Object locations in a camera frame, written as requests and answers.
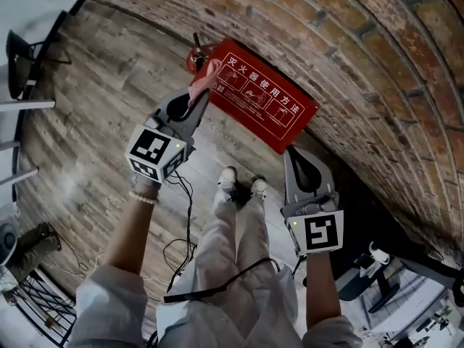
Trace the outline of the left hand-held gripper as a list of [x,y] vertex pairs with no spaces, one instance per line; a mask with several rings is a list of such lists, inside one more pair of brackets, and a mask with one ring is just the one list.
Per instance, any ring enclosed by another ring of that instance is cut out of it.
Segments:
[[136,125],[125,150],[135,173],[162,183],[188,160],[194,151],[193,133],[210,101],[210,92],[201,92],[190,107],[189,101],[187,88],[174,91],[163,97],[156,114]]

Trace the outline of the person's left hand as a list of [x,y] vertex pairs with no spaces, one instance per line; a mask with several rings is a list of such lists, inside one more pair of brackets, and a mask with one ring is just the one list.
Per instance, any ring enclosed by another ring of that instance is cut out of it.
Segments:
[[158,182],[138,173],[133,174],[131,184],[133,192],[138,194],[144,193],[149,196],[156,196],[160,189],[160,184]]

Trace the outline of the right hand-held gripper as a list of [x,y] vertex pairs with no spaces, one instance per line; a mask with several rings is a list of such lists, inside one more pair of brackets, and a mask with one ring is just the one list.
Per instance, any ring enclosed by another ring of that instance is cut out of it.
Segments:
[[343,247],[344,211],[329,167],[316,155],[295,146],[284,153],[285,200],[281,210],[298,256]]

